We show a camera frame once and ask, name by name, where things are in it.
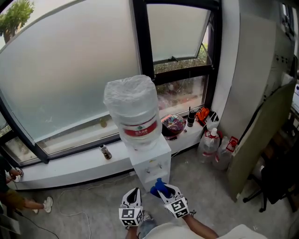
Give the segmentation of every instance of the plastic bottle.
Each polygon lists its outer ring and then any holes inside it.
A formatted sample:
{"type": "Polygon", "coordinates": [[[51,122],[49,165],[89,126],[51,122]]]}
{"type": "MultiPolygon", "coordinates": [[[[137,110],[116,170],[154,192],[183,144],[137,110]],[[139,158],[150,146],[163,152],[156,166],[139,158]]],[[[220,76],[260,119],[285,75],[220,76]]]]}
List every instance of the plastic bottle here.
{"type": "Polygon", "coordinates": [[[231,161],[232,153],[235,150],[238,140],[235,137],[231,137],[230,140],[225,136],[222,139],[222,143],[217,149],[216,155],[213,159],[213,165],[219,170],[226,170],[231,161]]]}
{"type": "Polygon", "coordinates": [[[119,129],[121,140],[137,150],[150,150],[161,135],[155,84],[145,75],[110,81],[104,104],[119,129]]]}
{"type": "Polygon", "coordinates": [[[111,159],[112,158],[112,155],[109,152],[109,150],[107,149],[106,145],[100,144],[100,149],[101,149],[101,152],[103,153],[105,159],[111,159]]]}
{"type": "Polygon", "coordinates": [[[220,138],[217,134],[217,129],[213,128],[212,131],[206,131],[202,136],[197,154],[201,163],[211,162],[215,157],[217,148],[219,147],[220,138]]]}

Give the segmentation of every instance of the hand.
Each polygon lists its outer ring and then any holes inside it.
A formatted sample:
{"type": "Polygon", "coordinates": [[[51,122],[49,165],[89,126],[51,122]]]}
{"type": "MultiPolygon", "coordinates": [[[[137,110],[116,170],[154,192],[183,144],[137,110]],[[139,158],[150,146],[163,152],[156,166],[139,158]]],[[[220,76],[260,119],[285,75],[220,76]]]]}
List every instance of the hand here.
{"type": "Polygon", "coordinates": [[[15,170],[15,169],[11,169],[9,171],[9,174],[10,176],[13,178],[13,179],[16,179],[17,176],[21,175],[19,171],[15,170]]]}

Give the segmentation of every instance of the pants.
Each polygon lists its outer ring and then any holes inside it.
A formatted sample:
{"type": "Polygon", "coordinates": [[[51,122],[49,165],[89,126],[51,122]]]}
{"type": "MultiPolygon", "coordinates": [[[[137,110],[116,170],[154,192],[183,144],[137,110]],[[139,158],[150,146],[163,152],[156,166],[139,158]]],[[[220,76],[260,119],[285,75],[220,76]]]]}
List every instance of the pants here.
{"type": "Polygon", "coordinates": [[[157,223],[154,219],[148,219],[143,221],[137,230],[138,239],[145,238],[146,235],[157,226],[157,223]]]}
{"type": "Polygon", "coordinates": [[[25,199],[15,190],[9,189],[5,193],[0,193],[0,201],[9,208],[23,210],[25,199]]]}

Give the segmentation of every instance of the gray floor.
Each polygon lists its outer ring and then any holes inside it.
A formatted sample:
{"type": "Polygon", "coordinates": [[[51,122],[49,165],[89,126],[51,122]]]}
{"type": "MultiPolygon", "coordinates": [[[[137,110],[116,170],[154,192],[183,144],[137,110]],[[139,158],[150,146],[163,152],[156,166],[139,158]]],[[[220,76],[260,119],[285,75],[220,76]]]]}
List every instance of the gray floor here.
{"type": "MultiPolygon", "coordinates": [[[[250,194],[255,187],[248,182],[238,202],[234,203],[227,194],[225,173],[215,170],[212,165],[198,162],[195,152],[195,149],[191,149],[172,159],[170,183],[180,188],[188,199],[189,209],[197,211],[196,219],[213,228],[220,236],[239,224],[245,224],[269,239],[287,238],[289,227],[298,216],[297,213],[291,213],[287,200],[281,200],[275,205],[268,204],[267,211],[259,213],[260,197],[246,204],[242,202],[242,198],[250,194]]],[[[68,189],[86,189],[113,182],[124,176],[126,175],[68,189]]],[[[122,196],[134,187],[142,188],[137,176],[129,176],[89,191],[65,192],[59,199],[60,210],[64,214],[86,212],[90,220],[92,239],[123,239],[126,230],[118,219],[118,208],[122,196]]],[[[26,197],[34,198],[38,202],[49,195],[54,199],[51,214],[41,211],[35,215],[27,211],[24,215],[39,226],[55,232],[60,239],[87,239],[89,230],[84,214],[73,217],[59,214],[57,199],[64,190],[66,189],[24,193],[26,197]]],[[[145,193],[143,189],[142,203],[158,223],[174,220],[163,208],[160,199],[145,193]]],[[[36,228],[26,219],[19,216],[17,218],[21,224],[22,238],[55,238],[52,234],[36,228]]]]}

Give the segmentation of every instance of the white sneaker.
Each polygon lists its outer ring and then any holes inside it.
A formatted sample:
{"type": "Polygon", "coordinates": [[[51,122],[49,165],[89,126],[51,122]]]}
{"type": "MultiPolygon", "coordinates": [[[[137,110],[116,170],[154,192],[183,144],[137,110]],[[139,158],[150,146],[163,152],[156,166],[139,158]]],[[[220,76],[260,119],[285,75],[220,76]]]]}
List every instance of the white sneaker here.
{"type": "Polygon", "coordinates": [[[43,205],[44,205],[44,210],[47,213],[50,213],[53,206],[53,199],[51,197],[47,197],[47,200],[44,201],[43,205]]]}

